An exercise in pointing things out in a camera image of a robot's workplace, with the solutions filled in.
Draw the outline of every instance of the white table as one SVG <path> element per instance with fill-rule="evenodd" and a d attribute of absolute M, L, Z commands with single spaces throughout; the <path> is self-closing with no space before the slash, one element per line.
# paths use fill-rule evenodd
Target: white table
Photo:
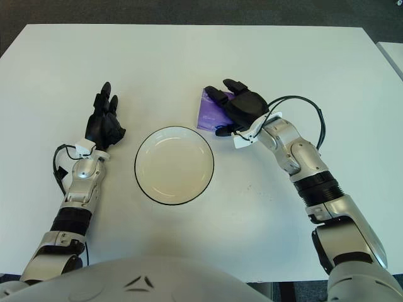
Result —
<path fill-rule="evenodd" d="M 151 201 L 135 181 L 143 139 L 169 125 L 195 129 L 202 88 L 223 89 L 227 77 L 267 101 L 299 94 L 322 108 L 322 157 L 383 242 L 390 272 L 402 273 L 403 82 L 366 33 L 157 25 L 29 25 L 0 59 L 0 271 L 21 273 L 50 229 L 62 199 L 53 152 L 84 135 L 94 96 L 110 81 L 127 133 L 108 150 L 88 231 L 91 263 L 177 255 L 243 281 L 327 278 L 304 203 L 261 144 L 234 150 L 230 138 L 198 130 L 212 148 L 214 175 L 182 206 Z M 281 110 L 316 143 L 319 122 L 309 105 L 289 101 Z M 62 165 L 69 171 L 67 159 Z"/>
<path fill-rule="evenodd" d="M 403 43 L 378 42 L 377 47 L 403 80 Z"/>

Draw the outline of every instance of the robot finger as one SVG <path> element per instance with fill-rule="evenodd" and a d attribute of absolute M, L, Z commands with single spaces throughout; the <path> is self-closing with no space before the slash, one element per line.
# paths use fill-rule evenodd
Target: robot finger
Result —
<path fill-rule="evenodd" d="M 224 85 L 227 86 L 227 88 L 233 92 L 236 96 L 249 91 L 249 89 L 247 88 L 247 86 L 241 82 L 236 82 L 232 79 L 225 79 L 223 81 Z"/>
<path fill-rule="evenodd" d="M 228 97 L 221 90 L 218 90 L 213 86 L 207 86 L 204 88 L 204 90 L 206 91 L 208 97 L 212 99 L 219 107 L 223 108 L 227 104 Z"/>

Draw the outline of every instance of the gray carpet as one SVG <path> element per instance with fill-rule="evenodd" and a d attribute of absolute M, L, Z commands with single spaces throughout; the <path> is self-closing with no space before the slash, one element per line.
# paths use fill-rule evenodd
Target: gray carpet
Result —
<path fill-rule="evenodd" d="M 0 0 L 0 55 L 28 23 L 357 26 L 403 42 L 402 20 L 395 0 Z"/>

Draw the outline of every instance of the wire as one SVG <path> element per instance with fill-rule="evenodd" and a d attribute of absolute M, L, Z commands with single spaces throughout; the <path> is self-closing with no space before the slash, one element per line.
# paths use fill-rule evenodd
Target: wire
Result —
<path fill-rule="evenodd" d="M 242 137 L 244 140 L 250 140 L 250 139 L 248 139 L 248 138 L 242 136 L 240 133 L 237 133 L 237 130 L 235 130 L 234 133 L 235 133 L 236 135 L 239 135 L 240 137 Z"/>
<path fill-rule="evenodd" d="M 88 257 L 88 246 L 87 246 L 87 241 L 85 242 L 86 246 L 86 255 L 87 255 L 87 266 L 89 266 L 89 257 Z"/>
<path fill-rule="evenodd" d="M 264 124 L 268 120 L 269 116 L 273 113 L 274 109 L 276 109 L 276 107 L 278 105 L 280 105 L 282 102 L 286 101 L 287 99 L 301 99 L 302 101 L 305 101 L 305 102 L 311 104 L 316 109 L 317 114 L 319 116 L 319 120 L 321 121 L 321 133 L 319 134 L 319 139 L 318 139 L 318 142 L 316 145 L 316 149 L 319 150 L 319 148 L 323 144 L 323 141 L 326 136 L 326 124 L 325 124 L 325 121 L 323 118 L 322 110 L 313 101 L 311 101 L 310 99 L 304 98 L 303 96 L 282 96 L 281 98 L 275 99 L 274 101 L 270 102 L 268 105 L 268 108 L 270 108 L 270 106 L 273 104 L 275 104 L 275 106 L 269 111 L 269 113 L 266 116 L 266 118 L 264 119 L 259 131 L 253 137 L 257 137 L 260 134 L 260 132 L 262 131 L 262 129 L 264 127 Z"/>

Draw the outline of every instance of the purple bag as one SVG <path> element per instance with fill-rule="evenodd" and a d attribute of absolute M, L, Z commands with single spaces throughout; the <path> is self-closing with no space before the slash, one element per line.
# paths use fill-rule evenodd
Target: purple bag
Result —
<path fill-rule="evenodd" d="M 235 96 L 230 92 L 225 92 L 229 99 Z M 215 132 L 216 129 L 233 124 L 234 122 L 225 114 L 225 111 L 218 107 L 210 99 L 205 90 L 201 94 L 199 117 L 197 119 L 197 128 Z"/>

